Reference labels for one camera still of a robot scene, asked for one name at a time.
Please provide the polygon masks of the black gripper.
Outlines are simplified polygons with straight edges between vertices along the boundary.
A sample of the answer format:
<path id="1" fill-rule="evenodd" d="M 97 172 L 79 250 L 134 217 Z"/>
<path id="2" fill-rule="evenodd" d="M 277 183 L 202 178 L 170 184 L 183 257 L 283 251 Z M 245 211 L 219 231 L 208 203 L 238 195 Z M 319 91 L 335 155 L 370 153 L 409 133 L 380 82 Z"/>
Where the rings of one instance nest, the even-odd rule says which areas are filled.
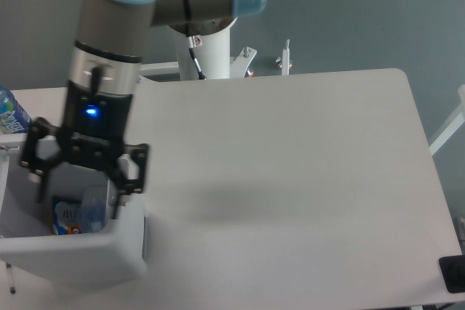
<path id="1" fill-rule="evenodd" d="M 103 65 L 95 65 L 84 85 L 68 82 L 61 127 L 42 117 L 32 122 L 20 167 L 39 181 L 37 203 L 46 197 L 49 175 L 61 163 L 107 172 L 116 190 L 111 218 L 117 219 L 124 196 L 144 192 L 150 146 L 124 144 L 132 95 L 104 91 L 104 72 Z M 47 136 L 55 136 L 60 150 L 41 158 L 39 143 Z"/>

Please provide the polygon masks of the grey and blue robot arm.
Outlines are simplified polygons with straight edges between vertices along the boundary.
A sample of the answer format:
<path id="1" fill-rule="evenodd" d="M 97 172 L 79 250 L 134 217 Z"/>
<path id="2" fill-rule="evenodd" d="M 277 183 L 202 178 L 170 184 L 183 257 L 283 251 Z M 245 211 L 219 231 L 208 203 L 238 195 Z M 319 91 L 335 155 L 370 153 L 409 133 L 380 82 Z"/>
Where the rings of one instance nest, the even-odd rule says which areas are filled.
<path id="1" fill-rule="evenodd" d="M 148 144 L 124 140 L 145 54 L 148 31 L 160 25 L 255 15 L 267 0 L 83 0 L 74 42 L 62 122 L 36 118 L 19 164 L 47 193 L 51 171 L 62 163 L 103 172 L 118 196 L 144 191 Z"/>

